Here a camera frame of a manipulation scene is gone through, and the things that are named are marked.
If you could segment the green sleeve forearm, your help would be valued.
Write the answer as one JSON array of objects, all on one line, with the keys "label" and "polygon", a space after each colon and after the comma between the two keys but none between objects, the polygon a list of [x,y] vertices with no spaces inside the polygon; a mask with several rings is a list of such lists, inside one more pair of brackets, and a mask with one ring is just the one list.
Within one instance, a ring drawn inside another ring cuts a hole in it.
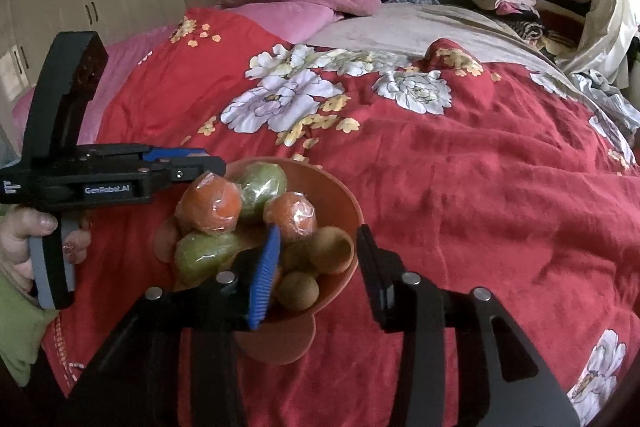
[{"label": "green sleeve forearm", "polygon": [[26,387],[42,338],[58,311],[42,309],[1,273],[1,358],[18,387]]}]

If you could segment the person's left hand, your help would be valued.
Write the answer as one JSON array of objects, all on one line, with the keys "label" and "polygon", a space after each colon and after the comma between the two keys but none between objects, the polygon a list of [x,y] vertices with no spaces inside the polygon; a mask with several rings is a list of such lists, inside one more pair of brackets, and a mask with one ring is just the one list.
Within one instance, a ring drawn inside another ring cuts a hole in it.
[{"label": "person's left hand", "polygon": [[[18,289],[28,294],[34,283],[29,239],[53,233],[58,221],[49,213],[26,207],[10,206],[1,218],[1,272]],[[77,230],[63,242],[63,254],[72,265],[83,262],[91,244],[91,221],[83,215]]]}]

